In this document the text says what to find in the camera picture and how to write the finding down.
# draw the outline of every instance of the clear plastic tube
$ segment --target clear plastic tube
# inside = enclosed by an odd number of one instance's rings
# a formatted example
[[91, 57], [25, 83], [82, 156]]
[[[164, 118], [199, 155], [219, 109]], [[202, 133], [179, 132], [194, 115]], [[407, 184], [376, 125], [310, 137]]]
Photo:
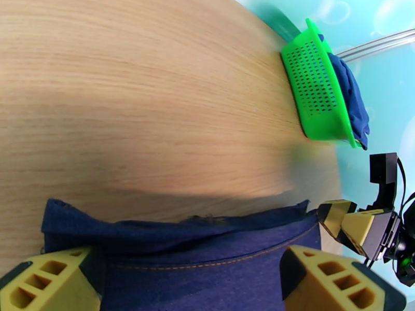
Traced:
[[356, 46], [337, 54], [337, 56], [345, 62], [352, 62], [365, 56], [413, 42], [415, 42], [415, 29], [410, 29]]

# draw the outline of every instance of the blue fabric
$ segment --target blue fabric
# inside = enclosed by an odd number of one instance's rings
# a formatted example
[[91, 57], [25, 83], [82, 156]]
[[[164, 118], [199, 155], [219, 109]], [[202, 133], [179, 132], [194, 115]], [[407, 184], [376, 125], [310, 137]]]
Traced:
[[279, 261], [288, 245], [320, 249], [308, 202], [245, 217], [180, 223], [98, 221], [49, 200], [45, 251], [95, 245], [107, 256], [102, 311], [283, 311]]
[[361, 143], [363, 149], [367, 150], [367, 135], [370, 133], [369, 115], [363, 103], [359, 86], [352, 71], [341, 58], [330, 53], [328, 56], [339, 80], [354, 138]]

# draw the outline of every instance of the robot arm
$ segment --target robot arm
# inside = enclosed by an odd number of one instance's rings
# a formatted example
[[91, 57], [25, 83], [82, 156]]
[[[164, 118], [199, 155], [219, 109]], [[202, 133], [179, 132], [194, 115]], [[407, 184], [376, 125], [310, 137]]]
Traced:
[[[317, 217], [321, 225], [337, 241], [366, 258], [370, 268], [380, 259], [386, 263], [397, 261], [396, 277], [407, 286], [415, 283], [415, 202], [402, 216], [394, 209], [397, 187], [397, 169], [405, 172], [396, 153], [370, 156], [370, 181], [379, 184], [379, 193], [373, 205], [356, 210], [356, 204], [329, 201], [319, 206]], [[415, 194], [403, 206], [413, 200]]]
[[98, 311], [105, 264], [89, 247], [29, 258], [0, 278], [0, 310]]
[[281, 262], [286, 311], [402, 311], [403, 294], [358, 261], [290, 246]]

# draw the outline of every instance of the green light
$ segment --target green light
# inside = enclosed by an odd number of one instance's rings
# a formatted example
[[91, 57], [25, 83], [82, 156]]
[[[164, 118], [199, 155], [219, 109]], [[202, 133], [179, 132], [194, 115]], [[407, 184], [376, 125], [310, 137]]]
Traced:
[[408, 267], [409, 265], [411, 264], [411, 259], [410, 258], [405, 258], [401, 263], [400, 263], [400, 265], [402, 266], [402, 267]]

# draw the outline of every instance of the black cable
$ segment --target black cable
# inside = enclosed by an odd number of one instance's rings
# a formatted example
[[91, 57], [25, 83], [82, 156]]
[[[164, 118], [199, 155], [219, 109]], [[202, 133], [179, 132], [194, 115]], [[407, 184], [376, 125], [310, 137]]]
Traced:
[[406, 200], [406, 202], [404, 203], [404, 206], [405, 206], [406, 204], [408, 204], [410, 201], [412, 201], [413, 199], [415, 199], [415, 192], [414, 192], [414, 193], [412, 193], [410, 197], [408, 197], [408, 199], [407, 199], [407, 200]]
[[402, 161], [399, 159], [399, 157], [398, 157], [398, 166], [400, 169], [400, 173], [402, 174], [402, 182], [404, 183], [404, 192], [402, 194], [402, 202], [400, 204], [400, 210], [399, 210], [399, 217], [402, 218], [402, 212], [404, 210], [405, 195], [406, 195], [406, 176], [405, 176], [404, 166], [402, 165]]
[[[402, 202], [400, 204], [400, 210], [399, 210], [399, 219], [401, 221], [401, 224], [403, 224], [404, 220], [402, 218], [402, 212], [404, 211], [404, 205], [405, 205], [405, 195], [406, 195], [406, 176], [405, 176], [405, 170], [404, 170], [404, 166], [402, 165], [402, 161], [400, 160], [400, 158], [398, 157], [397, 159], [398, 162], [398, 166], [399, 166], [399, 170], [400, 170], [400, 174], [402, 175], [402, 182], [404, 184], [404, 191], [402, 193]], [[398, 245], [399, 245], [399, 233], [397, 232], [396, 235], [396, 242], [395, 242], [395, 250], [393, 251], [393, 257], [396, 258], [396, 253], [398, 251]], [[392, 261], [392, 269], [393, 272], [395, 273], [396, 277], [399, 278], [398, 276], [398, 272], [397, 272], [397, 268], [395, 268], [395, 264]]]

